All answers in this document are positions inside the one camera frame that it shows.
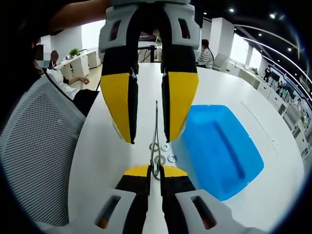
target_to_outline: gray mesh chair back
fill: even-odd
[[[84,121],[76,106],[42,76],[20,99],[0,135],[7,180],[37,222],[69,222],[69,174]]]

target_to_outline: metal washer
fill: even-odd
[[[160,145],[160,149],[164,152],[167,152],[168,150],[170,150],[170,146],[168,144],[162,144]]]
[[[170,154],[170,155],[168,155],[167,160],[168,160],[168,162],[174,163],[174,162],[176,162],[176,156]]]
[[[153,143],[150,144],[150,150],[152,150],[152,147],[153,147]],[[158,148],[159,148],[158,143],[155,143],[154,152],[157,152]]]
[[[154,164],[155,165],[157,165],[157,163],[158,163],[158,157],[159,157],[158,155],[156,157],[154,157]],[[166,164],[166,158],[163,155],[160,156],[160,164],[161,165]]]

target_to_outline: white shirt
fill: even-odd
[[[79,92],[79,89],[72,88],[68,84],[65,84],[63,82],[63,74],[60,70],[47,69],[47,74],[71,100],[74,100],[74,97]]]

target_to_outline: blue tray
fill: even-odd
[[[182,137],[200,186],[220,201],[245,188],[264,167],[252,139],[226,106],[191,106]]]

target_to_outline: striped shirt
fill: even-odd
[[[209,48],[201,49],[200,56],[197,60],[198,65],[204,65],[209,69],[212,69],[214,62],[214,56]]]

